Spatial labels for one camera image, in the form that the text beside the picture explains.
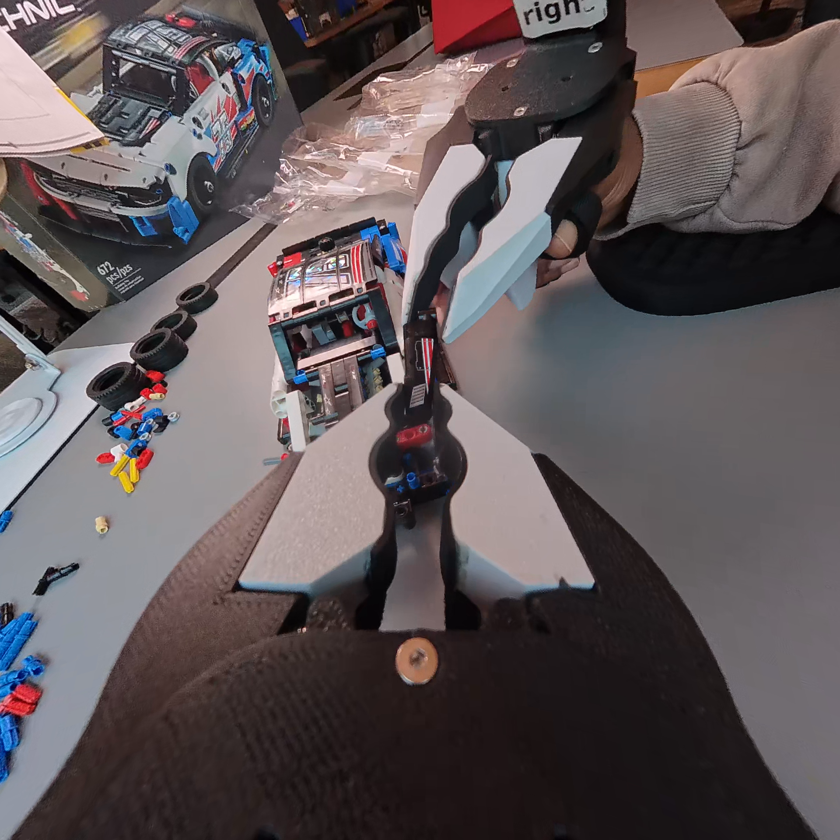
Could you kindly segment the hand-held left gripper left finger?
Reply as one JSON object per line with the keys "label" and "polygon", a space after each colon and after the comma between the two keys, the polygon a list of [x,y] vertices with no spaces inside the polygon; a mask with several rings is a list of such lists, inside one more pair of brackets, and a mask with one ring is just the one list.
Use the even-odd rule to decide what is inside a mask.
{"label": "hand-held left gripper left finger", "polygon": [[387,385],[295,460],[238,585],[249,592],[346,595],[358,628],[378,628],[396,570],[393,511],[371,457],[388,432]]}

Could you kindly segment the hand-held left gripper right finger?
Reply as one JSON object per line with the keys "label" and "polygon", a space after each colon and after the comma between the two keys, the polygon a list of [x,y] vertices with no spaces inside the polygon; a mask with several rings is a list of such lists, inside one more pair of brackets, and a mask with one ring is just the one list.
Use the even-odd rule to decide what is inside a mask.
{"label": "hand-held left gripper right finger", "polygon": [[593,591],[593,572],[537,456],[450,386],[439,401],[453,459],[440,541],[445,626],[479,628],[499,601]]}

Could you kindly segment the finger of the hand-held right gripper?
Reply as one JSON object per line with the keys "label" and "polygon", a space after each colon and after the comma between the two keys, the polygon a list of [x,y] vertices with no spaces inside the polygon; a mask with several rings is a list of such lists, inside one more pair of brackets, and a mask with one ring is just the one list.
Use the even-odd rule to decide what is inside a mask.
{"label": "finger of the hand-held right gripper", "polygon": [[431,308],[468,223],[492,205],[496,166],[474,144],[451,146],[416,206],[402,294],[402,325]]}
{"label": "finger of the hand-held right gripper", "polygon": [[547,206],[581,137],[557,138],[519,156],[507,174],[507,201],[478,236],[450,293],[442,337],[456,341],[503,297],[521,311],[536,289],[537,260],[550,244]]}

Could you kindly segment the black striped toy panel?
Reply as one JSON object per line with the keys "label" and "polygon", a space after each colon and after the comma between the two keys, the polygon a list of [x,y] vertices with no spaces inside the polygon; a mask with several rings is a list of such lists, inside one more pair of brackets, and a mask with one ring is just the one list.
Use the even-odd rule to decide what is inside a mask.
{"label": "black striped toy panel", "polygon": [[434,313],[422,311],[403,329],[404,419],[402,428],[428,422],[434,415],[438,324]]}

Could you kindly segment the brick-built toy race car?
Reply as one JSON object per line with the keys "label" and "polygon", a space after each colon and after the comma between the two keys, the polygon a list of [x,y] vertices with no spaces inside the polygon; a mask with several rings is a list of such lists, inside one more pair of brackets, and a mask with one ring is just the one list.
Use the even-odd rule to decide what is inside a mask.
{"label": "brick-built toy race car", "polygon": [[[299,453],[387,385],[403,383],[402,308],[407,253],[394,223],[367,218],[284,249],[268,266],[269,334],[276,351],[270,406],[278,439]],[[436,385],[456,387],[437,342]],[[400,465],[383,479],[396,519],[415,526],[416,509],[452,486],[433,418],[402,428]]]}

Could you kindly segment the person's right hand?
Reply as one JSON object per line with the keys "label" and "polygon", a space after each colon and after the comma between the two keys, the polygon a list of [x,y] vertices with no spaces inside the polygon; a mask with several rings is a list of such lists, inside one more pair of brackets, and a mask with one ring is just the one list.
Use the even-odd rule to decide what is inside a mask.
{"label": "person's right hand", "polygon": [[[623,138],[613,171],[592,188],[601,201],[602,213],[595,228],[600,235],[616,225],[621,227],[634,199],[637,181],[642,171],[644,146],[640,129],[633,116],[625,119]],[[564,219],[553,235],[544,255],[537,262],[536,287],[545,287],[559,279],[580,263],[573,255],[577,248],[579,231],[571,220]]]}

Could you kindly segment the red felt bag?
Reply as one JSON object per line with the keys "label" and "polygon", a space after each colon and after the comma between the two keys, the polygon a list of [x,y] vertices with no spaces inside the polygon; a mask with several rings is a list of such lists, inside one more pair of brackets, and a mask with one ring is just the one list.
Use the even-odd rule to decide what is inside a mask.
{"label": "red felt bag", "polygon": [[512,1],[432,1],[434,51],[454,55],[522,36]]}

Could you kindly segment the pile of clear plastic bags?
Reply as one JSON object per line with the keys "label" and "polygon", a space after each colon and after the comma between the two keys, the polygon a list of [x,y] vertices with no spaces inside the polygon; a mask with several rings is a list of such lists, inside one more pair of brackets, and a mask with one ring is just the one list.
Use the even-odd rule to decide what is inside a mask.
{"label": "pile of clear plastic bags", "polygon": [[283,143],[270,189],[233,212],[284,224],[368,196],[415,197],[427,142],[492,67],[472,52],[380,73],[362,88],[342,126],[315,122],[296,129]]}

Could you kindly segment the pile of mixed toy pieces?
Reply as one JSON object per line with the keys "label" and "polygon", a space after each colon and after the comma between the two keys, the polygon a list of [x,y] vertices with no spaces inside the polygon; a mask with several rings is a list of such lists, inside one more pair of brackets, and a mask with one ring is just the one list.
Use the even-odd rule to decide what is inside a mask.
{"label": "pile of mixed toy pieces", "polygon": [[101,472],[117,480],[127,495],[136,490],[154,457],[153,441],[180,418],[177,411],[165,405],[169,391],[165,374],[158,371],[146,371],[146,374],[154,385],[116,412],[111,413],[94,402],[104,412],[100,423],[108,436],[107,446],[95,457],[96,464]]}

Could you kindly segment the black angled toy connector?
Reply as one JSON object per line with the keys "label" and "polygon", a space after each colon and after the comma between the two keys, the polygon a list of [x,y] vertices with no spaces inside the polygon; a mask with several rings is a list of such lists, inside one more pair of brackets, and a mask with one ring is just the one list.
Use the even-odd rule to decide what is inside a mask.
{"label": "black angled toy connector", "polygon": [[58,581],[64,580],[80,569],[79,563],[69,563],[61,567],[48,567],[38,579],[33,591],[34,596],[43,596]]}

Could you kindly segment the toy race car box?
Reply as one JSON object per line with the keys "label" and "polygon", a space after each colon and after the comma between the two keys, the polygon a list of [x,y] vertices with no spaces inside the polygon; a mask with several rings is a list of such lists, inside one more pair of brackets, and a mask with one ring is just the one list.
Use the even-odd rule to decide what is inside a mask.
{"label": "toy race car box", "polygon": [[8,35],[101,131],[7,160],[2,259],[83,312],[126,301],[245,222],[300,124],[254,1],[2,2]]}

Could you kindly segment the pile of small toy pins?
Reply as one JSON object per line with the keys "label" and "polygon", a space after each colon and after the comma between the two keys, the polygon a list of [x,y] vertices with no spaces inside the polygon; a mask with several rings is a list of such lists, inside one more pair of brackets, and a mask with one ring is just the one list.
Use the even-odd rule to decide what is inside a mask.
{"label": "pile of small toy pins", "polygon": [[39,684],[46,663],[37,655],[24,656],[39,620],[23,612],[2,626],[1,631],[1,783],[14,764],[22,740],[24,721],[37,709],[43,696]]}

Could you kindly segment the white instruction booklet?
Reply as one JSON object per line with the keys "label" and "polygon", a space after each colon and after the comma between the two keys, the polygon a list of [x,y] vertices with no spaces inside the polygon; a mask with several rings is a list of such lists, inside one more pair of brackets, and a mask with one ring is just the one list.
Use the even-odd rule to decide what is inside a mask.
{"label": "white instruction booklet", "polygon": [[108,143],[9,34],[1,33],[1,156],[37,158]]}

